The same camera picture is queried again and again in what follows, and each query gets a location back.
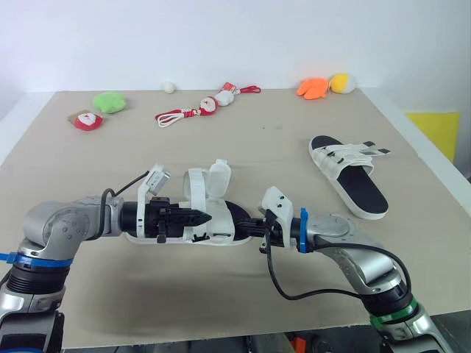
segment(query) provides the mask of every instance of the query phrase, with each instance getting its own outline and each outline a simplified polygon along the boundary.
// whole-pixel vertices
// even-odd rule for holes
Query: red plush toy
[[[73,114],[68,119],[77,129],[84,131],[95,130],[103,124],[103,118],[101,116],[93,114],[88,110],[82,110],[77,114]]]

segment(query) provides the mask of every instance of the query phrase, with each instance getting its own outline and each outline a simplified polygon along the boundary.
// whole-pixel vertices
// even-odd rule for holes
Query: blue clip
[[[308,223],[309,212],[303,207],[301,208],[301,222],[300,222],[300,252],[302,254],[306,253],[306,224]]]
[[[0,261],[5,261],[6,263],[14,263],[17,255],[17,252],[10,252],[9,254],[0,253]]]
[[[28,257],[18,252],[10,252],[9,254],[0,253],[0,261],[6,261],[7,263],[23,263],[24,265],[30,265],[34,267],[67,267],[72,264],[74,259],[68,260],[47,260],[37,259],[35,257]]]

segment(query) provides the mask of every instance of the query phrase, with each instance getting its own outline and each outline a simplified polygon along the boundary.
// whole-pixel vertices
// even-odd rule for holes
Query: table
[[[253,216],[265,189],[276,185],[296,212],[350,215],[308,155],[314,135],[373,140],[392,150],[375,161],[373,179],[389,201],[379,221],[350,215],[358,228],[398,254],[408,266],[414,295],[430,314],[470,307],[470,218],[414,149],[359,90],[305,101],[291,90],[243,95],[207,118],[166,129],[157,113],[197,105],[213,91],[124,92],[129,106],[98,130],[75,130],[67,116],[97,92],[59,92],[0,167],[4,252],[16,249],[21,220],[45,200],[71,201],[120,188],[156,162],[173,173],[162,194],[183,199],[183,174],[216,158],[233,170],[226,199]],[[124,194],[134,200],[136,188]],[[64,348],[365,324],[360,302],[324,295],[298,302],[281,298],[270,281],[260,241],[237,247],[139,246],[124,236],[82,244],[71,267],[61,310]],[[336,264],[321,254],[275,249],[274,264],[289,293],[350,289]],[[1,265],[5,272],[8,266]]]

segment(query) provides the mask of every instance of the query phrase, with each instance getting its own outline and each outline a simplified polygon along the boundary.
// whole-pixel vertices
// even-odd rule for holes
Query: black insole
[[[343,143],[330,136],[317,136],[311,141],[312,149],[329,145],[343,145]],[[337,181],[362,210],[368,213],[385,213],[388,210],[388,202],[362,166],[344,168]]]

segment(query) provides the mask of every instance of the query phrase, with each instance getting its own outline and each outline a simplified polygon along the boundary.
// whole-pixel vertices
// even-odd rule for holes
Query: white slipper
[[[316,136],[309,143],[309,154],[354,215],[375,220],[388,212],[388,202],[369,175],[372,157],[384,156],[387,149],[371,150],[371,141],[344,145],[330,136]]]

